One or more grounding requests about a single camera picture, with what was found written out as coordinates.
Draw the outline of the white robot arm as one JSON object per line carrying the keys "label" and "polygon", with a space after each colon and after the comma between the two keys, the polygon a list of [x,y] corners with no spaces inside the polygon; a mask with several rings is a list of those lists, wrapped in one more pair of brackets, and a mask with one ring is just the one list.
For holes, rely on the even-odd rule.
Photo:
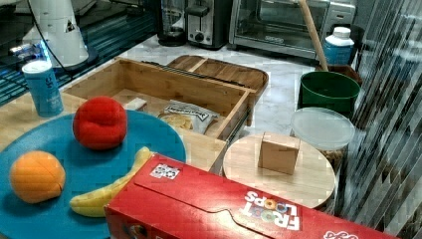
{"label": "white robot arm", "polygon": [[54,68],[74,71],[97,58],[96,50],[83,39],[72,0],[27,0],[27,3],[34,23],[22,42],[41,44]]}

